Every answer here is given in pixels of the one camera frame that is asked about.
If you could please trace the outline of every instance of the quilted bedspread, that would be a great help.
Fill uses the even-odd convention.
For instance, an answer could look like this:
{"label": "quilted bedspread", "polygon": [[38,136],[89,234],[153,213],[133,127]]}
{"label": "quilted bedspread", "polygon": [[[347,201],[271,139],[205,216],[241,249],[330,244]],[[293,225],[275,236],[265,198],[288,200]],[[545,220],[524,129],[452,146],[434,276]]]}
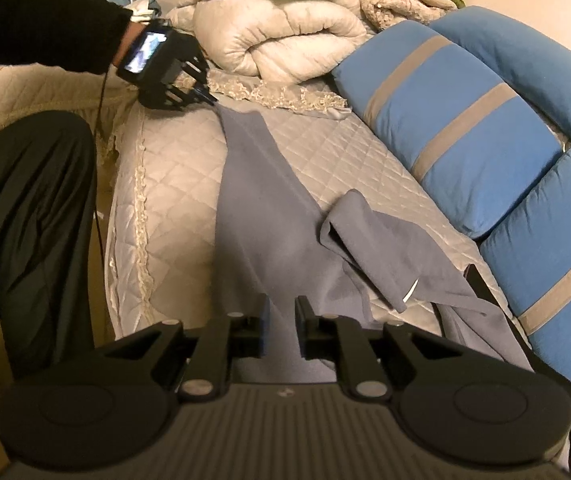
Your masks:
{"label": "quilted bedspread", "polygon": [[[373,210],[421,225],[458,269],[476,264],[508,313],[475,243],[449,224],[354,114],[334,121],[217,97],[230,108],[261,112],[294,173],[322,208],[349,189],[360,190]],[[128,335],[163,319],[202,326],[211,315],[216,203],[227,153],[218,117],[204,105],[180,114],[135,105],[117,142],[120,167],[105,269],[115,332]],[[399,314],[374,290],[370,298],[377,319],[402,319],[440,334],[430,305],[409,300],[407,311]]]}
{"label": "quilted bedspread", "polygon": [[[0,130],[31,114],[45,110],[74,112],[94,126],[103,76],[66,72],[59,67],[32,64],[0,66]],[[101,107],[103,140],[123,123],[136,100],[136,88],[111,70]],[[104,155],[110,145],[99,144]]]}

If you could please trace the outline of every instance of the lace trim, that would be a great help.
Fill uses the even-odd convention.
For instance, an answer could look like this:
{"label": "lace trim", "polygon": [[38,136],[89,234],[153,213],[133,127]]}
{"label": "lace trim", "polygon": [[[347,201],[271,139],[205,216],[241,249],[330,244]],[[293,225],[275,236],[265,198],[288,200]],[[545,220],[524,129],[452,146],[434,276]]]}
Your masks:
{"label": "lace trim", "polygon": [[134,234],[136,238],[136,272],[139,282],[139,294],[141,297],[141,310],[146,317],[146,321],[154,324],[152,305],[150,296],[154,281],[148,272],[148,234],[146,229],[146,167],[144,166],[144,118],[143,108],[137,106],[138,110],[138,132],[136,138],[135,170],[134,170]]}
{"label": "lace trim", "polygon": [[[104,108],[102,111],[108,111],[111,105],[123,105],[128,103],[127,96],[121,94],[117,96],[112,96],[104,99]],[[0,116],[0,130],[5,128],[9,124],[26,117],[28,115],[37,114],[39,112],[44,112],[46,110],[68,110],[71,112],[79,113],[83,115],[83,112],[90,110],[91,112],[96,112],[97,100],[88,99],[83,101],[71,102],[69,100],[63,101],[50,101],[47,103],[41,103],[38,105],[32,105],[23,107],[19,110],[13,110],[8,114],[3,114]]]}
{"label": "lace trim", "polygon": [[[117,153],[121,152],[122,138],[126,125],[128,124],[128,118],[133,113],[133,109],[130,109],[130,113],[126,116],[126,120],[119,124],[110,134],[108,139],[108,146],[111,146],[113,150]],[[119,181],[121,177],[119,172],[116,171],[116,182],[111,183],[112,189],[117,189],[119,186]],[[117,237],[117,232],[115,230],[115,206],[116,202],[113,200],[110,206],[110,217],[108,219],[108,236],[106,237],[106,264],[104,268],[104,281],[106,284],[106,303],[108,304],[108,312],[110,314],[110,320],[112,322],[112,327],[115,330],[115,339],[121,339],[124,336],[123,321],[121,319],[121,310],[119,308],[119,297],[117,292],[118,283],[118,270],[117,262],[115,261],[114,255],[114,243]]]}
{"label": "lace trim", "polygon": [[[179,88],[191,88],[194,79],[181,73],[175,81]],[[248,100],[266,108],[285,108],[298,114],[321,112],[329,118],[344,118],[351,110],[347,101],[331,91],[308,90],[300,85],[267,82],[258,77],[232,75],[213,68],[208,73],[210,91],[237,101]]]}

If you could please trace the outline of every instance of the small screen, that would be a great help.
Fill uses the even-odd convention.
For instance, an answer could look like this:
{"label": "small screen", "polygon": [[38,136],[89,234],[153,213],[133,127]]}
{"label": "small screen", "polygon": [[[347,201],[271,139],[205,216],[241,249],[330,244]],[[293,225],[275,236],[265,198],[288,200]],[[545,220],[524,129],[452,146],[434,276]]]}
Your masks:
{"label": "small screen", "polygon": [[141,73],[146,67],[146,63],[150,57],[152,57],[152,54],[154,54],[154,51],[157,50],[157,47],[166,39],[166,35],[160,32],[147,32],[144,44],[136,51],[130,63],[126,65],[126,70],[134,74]]}

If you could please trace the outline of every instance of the person's leg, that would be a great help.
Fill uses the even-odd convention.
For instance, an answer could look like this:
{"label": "person's leg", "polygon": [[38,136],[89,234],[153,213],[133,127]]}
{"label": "person's leg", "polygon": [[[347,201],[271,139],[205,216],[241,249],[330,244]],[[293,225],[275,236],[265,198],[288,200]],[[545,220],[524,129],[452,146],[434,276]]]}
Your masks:
{"label": "person's leg", "polygon": [[0,319],[15,378],[93,348],[95,160],[88,124],[68,112],[0,132]]}

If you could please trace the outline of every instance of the gray fabric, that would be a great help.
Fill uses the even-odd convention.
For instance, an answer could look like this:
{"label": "gray fabric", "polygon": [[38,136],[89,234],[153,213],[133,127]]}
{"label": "gray fabric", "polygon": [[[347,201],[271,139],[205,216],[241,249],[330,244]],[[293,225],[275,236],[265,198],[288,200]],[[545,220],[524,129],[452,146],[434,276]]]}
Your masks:
{"label": "gray fabric", "polygon": [[418,225],[373,212],[350,190],[324,215],[279,152],[258,112],[218,105],[228,155],[218,199],[214,305],[248,312],[258,294],[272,300],[266,357],[238,362],[239,378],[257,382],[333,381],[332,370],[299,355],[294,298],[318,314],[374,326],[363,280],[391,306],[404,296],[433,301],[444,335],[531,369],[499,307],[475,297],[437,243]]}

